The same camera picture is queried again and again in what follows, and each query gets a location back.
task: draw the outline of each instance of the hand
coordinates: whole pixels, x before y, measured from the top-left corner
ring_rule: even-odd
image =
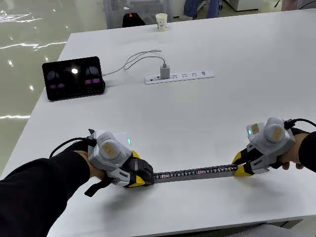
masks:
[[[298,152],[300,150],[302,141],[308,134],[301,133],[295,135],[295,145],[285,154],[279,156],[278,161],[283,163],[282,168],[288,170],[290,167],[290,161],[296,163],[297,169],[303,169],[304,166],[300,163]]]
[[[91,177],[98,177],[99,179],[103,180],[105,177],[105,171],[101,170],[101,169],[97,169],[96,167],[94,167],[88,159],[88,153],[84,152],[84,151],[75,151],[77,152],[79,155],[81,155],[85,161],[87,162],[87,164],[89,165],[89,169],[90,169],[90,178]]]

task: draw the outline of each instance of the white cable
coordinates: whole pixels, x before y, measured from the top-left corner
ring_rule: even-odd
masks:
[[[162,57],[159,57],[159,56],[146,56],[146,57],[143,57],[143,58],[138,59],[136,62],[134,62],[134,63],[133,63],[132,65],[130,65],[128,68],[125,68],[125,67],[124,67],[124,70],[130,69],[134,64],[138,63],[140,60],[143,60],[143,59],[145,59],[145,58],[161,58],[161,59],[163,60],[163,64],[166,64],[166,61],[165,61],[164,58],[162,58]]]
[[[141,56],[144,55],[144,54],[147,54],[147,53],[158,53],[158,52],[161,52],[161,50],[153,49],[153,50],[150,50],[150,51],[143,51],[143,52],[135,53],[135,54],[133,54],[132,56],[130,56],[130,57],[127,59],[126,63],[125,63],[122,67],[120,67],[119,69],[117,69],[117,70],[115,70],[115,71],[113,71],[113,72],[102,74],[102,76],[106,76],[106,75],[109,75],[109,74],[116,73],[116,72],[118,72],[118,71],[120,71],[120,70],[122,70],[122,69],[128,70],[128,69],[129,69],[130,67],[132,67],[135,63],[141,61],[141,60],[144,59],[144,58],[161,58],[161,59],[163,60],[163,62],[165,63],[165,59],[163,59],[162,57],[159,57],[159,56],[146,56],[146,57],[143,57],[143,58],[137,60],[136,62],[134,62],[136,59],[138,59],[139,57],[141,57]]]

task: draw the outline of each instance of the power strip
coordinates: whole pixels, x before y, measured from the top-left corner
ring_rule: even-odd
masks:
[[[211,71],[196,71],[187,73],[177,73],[171,74],[169,79],[160,79],[160,75],[145,77],[145,84],[156,84],[163,82],[172,82],[180,80],[195,80],[203,78],[213,78],[215,77]]]

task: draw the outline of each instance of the black sleeve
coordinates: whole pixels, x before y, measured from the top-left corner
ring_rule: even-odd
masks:
[[[73,151],[17,168],[0,181],[0,236],[46,236],[89,177],[88,164]]]
[[[316,172],[316,132],[312,132],[304,138],[298,157],[303,166]]]

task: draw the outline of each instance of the black tablet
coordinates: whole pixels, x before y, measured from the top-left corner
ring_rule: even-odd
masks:
[[[44,63],[42,69],[49,100],[102,94],[105,90],[98,57]]]

